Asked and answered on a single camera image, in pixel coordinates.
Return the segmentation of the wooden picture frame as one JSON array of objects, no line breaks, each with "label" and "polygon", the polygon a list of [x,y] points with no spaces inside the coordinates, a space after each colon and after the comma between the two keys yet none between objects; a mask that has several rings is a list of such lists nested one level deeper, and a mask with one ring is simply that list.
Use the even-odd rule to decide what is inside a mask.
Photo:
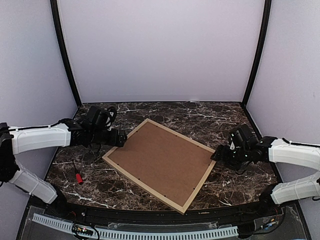
[{"label": "wooden picture frame", "polygon": [[102,158],[126,179],[184,214],[213,170],[214,149],[151,119]]}]

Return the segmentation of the red handled screwdriver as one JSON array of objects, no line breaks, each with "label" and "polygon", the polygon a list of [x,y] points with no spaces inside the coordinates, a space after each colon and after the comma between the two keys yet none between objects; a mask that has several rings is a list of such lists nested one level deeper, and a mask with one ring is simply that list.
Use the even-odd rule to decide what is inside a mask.
[{"label": "red handled screwdriver", "polygon": [[77,180],[77,183],[78,183],[79,185],[83,185],[83,184],[84,184],[84,181],[83,181],[83,179],[82,179],[82,176],[81,176],[80,172],[78,171],[78,169],[77,169],[77,167],[76,167],[76,165],[75,165],[75,162],[72,161],[72,164],[73,164],[73,168],[74,168],[74,172],[75,172],[75,178],[76,178],[76,180]]}]

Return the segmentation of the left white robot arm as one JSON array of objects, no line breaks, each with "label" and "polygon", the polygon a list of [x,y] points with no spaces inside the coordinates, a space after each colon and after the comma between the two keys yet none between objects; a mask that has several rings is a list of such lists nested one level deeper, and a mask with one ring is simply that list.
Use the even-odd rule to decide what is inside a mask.
[{"label": "left white robot arm", "polygon": [[52,147],[88,147],[92,144],[123,147],[128,137],[122,129],[111,127],[112,122],[99,126],[80,124],[64,118],[52,125],[10,127],[0,125],[0,182],[11,183],[29,195],[51,205],[60,218],[67,218],[70,206],[64,195],[50,183],[40,179],[16,161],[16,155]]}]

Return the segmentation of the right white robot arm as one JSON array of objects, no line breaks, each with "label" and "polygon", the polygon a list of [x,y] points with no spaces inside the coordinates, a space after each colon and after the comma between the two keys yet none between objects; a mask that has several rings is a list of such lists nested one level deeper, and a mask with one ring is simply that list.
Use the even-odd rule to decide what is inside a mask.
[{"label": "right white robot arm", "polygon": [[230,145],[219,145],[210,157],[227,168],[240,170],[243,163],[284,163],[316,170],[310,176],[285,183],[269,185],[259,196],[255,213],[266,217],[275,205],[313,198],[320,199],[320,147],[318,145],[288,141],[285,138],[265,136],[244,139],[230,137]]}]

